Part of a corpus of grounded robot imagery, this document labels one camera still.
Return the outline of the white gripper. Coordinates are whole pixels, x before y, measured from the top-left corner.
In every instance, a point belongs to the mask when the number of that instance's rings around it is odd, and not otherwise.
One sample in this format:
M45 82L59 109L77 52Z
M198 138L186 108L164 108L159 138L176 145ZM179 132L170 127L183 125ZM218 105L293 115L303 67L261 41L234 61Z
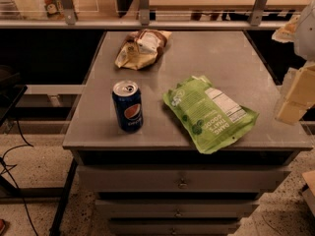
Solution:
M272 40L294 42L294 53L307 61L315 60L315 0L297 16L277 29ZM283 79L275 118L293 125L315 105L315 64L300 69L289 68Z

